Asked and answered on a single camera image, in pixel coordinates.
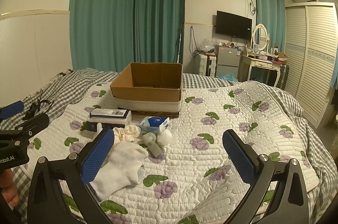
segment quilted bedspread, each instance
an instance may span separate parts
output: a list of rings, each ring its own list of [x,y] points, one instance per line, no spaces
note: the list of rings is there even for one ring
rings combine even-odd
[[[30,161],[21,166],[32,177],[40,156],[49,160],[79,152],[90,139],[82,136],[88,112],[96,107],[115,108],[110,83],[92,86],[77,104],[31,139]],[[244,82],[215,89],[186,89],[180,117],[173,119],[174,143],[164,155],[145,161],[146,177],[135,187],[125,187],[102,209],[113,223],[223,223],[249,188],[243,183],[222,145],[222,135],[234,129],[257,154],[273,161],[300,161],[307,191],[319,178],[305,155],[305,148],[293,122],[262,84]],[[70,192],[62,183],[66,201],[78,212]],[[275,183],[270,185],[258,213],[266,210]]]

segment blue gripper pad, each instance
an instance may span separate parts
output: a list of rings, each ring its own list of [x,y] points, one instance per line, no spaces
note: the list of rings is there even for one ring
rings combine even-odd
[[[238,141],[231,135],[230,130],[225,131],[223,134],[223,146],[243,182],[253,185],[256,181],[255,165],[241,148]]]
[[[8,119],[17,113],[22,112],[23,109],[24,104],[22,101],[18,101],[6,107],[0,108],[0,119]]]
[[[95,147],[92,148],[92,151],[81,165],[81,180],[84,185],[92,182],[95,179],[113,144],[114,132],[109,128],[96,143]]]

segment television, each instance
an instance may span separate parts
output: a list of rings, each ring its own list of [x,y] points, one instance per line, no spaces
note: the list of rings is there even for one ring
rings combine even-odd
[[[245,40],[251,39],[252,19],[228,12],[217,11],[216,33],[237,37]]]

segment human hand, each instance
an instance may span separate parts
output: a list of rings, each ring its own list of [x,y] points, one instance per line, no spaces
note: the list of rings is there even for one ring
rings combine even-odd
[[[5,201],[15,207],[19,204],[19,197],[16,185],[13,182],[13,172],[4,170],[0,174],[0,188],[2,188],[2,196]]]

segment metal screw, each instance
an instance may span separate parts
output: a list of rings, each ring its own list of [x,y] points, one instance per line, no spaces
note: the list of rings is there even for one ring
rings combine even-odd
[[[68,156],[69,159],[71,160],[74,160],[77,158],[77,153],[71,153],[69,156]]]
[[[268,161],[269,160],[269,157],[266,154],[261,154],[259,156],[259,158],[261,159],[261,161]]]
[[[295,158],[292,158],[292,159],[291,159],[291,163],[292,163],[293,165],[295,165],[295,166],[297,166],[297,165],[299,164],[298,160],[295,159]]]
[[[46,161],[46,158],[44,156],[40,157],[38,160],[39,163],[43,163],[45,161]]]

